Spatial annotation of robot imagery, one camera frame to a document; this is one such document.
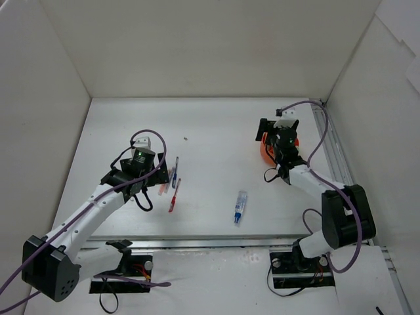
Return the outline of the orange round container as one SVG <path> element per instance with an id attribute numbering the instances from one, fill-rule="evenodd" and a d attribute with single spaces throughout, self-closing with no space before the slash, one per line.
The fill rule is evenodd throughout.
<path id="1" fill-rule="evenodd" d="M 275 166 L 275 163 L 270 159 L 270 157 L 268 156 L 268 154 L 266 153 L 265 150 L 265 144 L 266 144 L 266 138 L 263 138 L 260 142 L 260 155 L 262 157 L 262 160 L 269 166 Z M 299 138 L 297 138 L 295 140 L 295 146 L 297 147 L 297 149 L 299 150 Z M 273 154 L 273 150 L 272 148 L 268 149 L 269 154 L 272 156 Z"/>

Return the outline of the blue pen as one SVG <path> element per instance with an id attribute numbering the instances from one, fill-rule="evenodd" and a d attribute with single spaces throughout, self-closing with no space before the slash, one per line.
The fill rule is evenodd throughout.
<path id="1" fill-rule="evenodd" d="M 177 185 L 178 168 L 179 168 L 179 157 L 177 156 L 175 160 L 175 167 L 173 170 L 173 177 L 172 177 L 172 183 L 171 183 L 171 186 L 174 189 L 176 188 L 176 185 Z"/>

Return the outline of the red pen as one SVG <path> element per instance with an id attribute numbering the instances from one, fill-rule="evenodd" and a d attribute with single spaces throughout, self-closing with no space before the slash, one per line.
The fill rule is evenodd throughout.
<path id="1" fill-rule="evenodd" d="M 175 191 L 174 191 L 173 197 L 171 199 L 169 210 L 168 210 L 169 213 L 172 213 L 173 210 L 174 210 L 174 208 L 175 208 L 177 194 L 178 194 L 178 191 L 179 191 L 179 187 L 180 187 L 181 182 L 182 182 L 182 179 L 181 178 L 177 180 L 177 183 L 176 183 L 176 186 L 175 186 Z"/>

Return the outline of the pink highlighter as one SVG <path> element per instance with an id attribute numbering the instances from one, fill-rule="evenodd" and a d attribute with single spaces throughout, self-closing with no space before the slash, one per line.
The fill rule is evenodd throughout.
<path id="1" fill-rule="evenodd" d="M 169 182 L 169 177 L 168 177 L 168 181 L 160 186 L 159 191 L 158 191 L 159 196 L 161 196 L 162 194 L 165 194 L 165 186 L 168 182 Z"/>

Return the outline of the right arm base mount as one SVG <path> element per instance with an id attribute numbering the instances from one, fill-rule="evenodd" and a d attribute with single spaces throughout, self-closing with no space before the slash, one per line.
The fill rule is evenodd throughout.
<path id="1" fill-rule="evenodd" d="M 335 287 L 330 265 L 325 255 L 298 259 L 290 252 L 270 252 L 269 282 L 274 289 L 298 290 L 313 287 Z"/>

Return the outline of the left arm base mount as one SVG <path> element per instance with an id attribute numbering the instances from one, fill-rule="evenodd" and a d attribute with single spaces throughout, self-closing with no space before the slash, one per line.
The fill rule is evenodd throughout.
<path id="1" fill-rule="evenodd" d="M 119 270 L 105 272 L 105 275 L 123 276 L 136 280 L 146 281 L 151 278 L 153 257 L 150 254 L 135 254 L 131 256 Z M 150 288 L 126 280 L 108 278 L 107 283 L 100 278 L 93 278 L 89 286 L 89 294 L 116 293 L 137 294 L 149 293 Z"/>

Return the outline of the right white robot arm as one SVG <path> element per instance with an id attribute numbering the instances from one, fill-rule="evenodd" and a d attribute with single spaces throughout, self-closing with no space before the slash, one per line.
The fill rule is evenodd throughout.
<path id="1" fill-rule="evenodd" d="M 372 239 L 377 229 L 365 190 L 358 184 L 335 182 L 313 171 L 297 145 L 299 120 L 259 121 L 255 140 L 261 144 L 261 154 L 268 159 L 273 179 L 301 189 L 320 202 L 321 228 L 297 240 L 290 261 L 297 270 L 306 270 L 314 258 L 347 245 L 356 246 L 354 256 L 362 242 Z"/>

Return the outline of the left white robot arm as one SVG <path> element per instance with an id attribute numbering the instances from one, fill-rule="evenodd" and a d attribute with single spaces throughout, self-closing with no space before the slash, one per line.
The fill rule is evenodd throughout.
<path id="1" fill-rule="evenodd" d="M 81 250 L 93 232 L 131 198 L 169 181 L 165 153 L 137 148 L 120 165 L 111 168 L 72 216 L 42 238 L 31 236 L 23 246 L 22 280 L 55 302 L 66 299 L 83 280 L 107 272 L 121 276 L 131 268 L 129 240 Z"/>

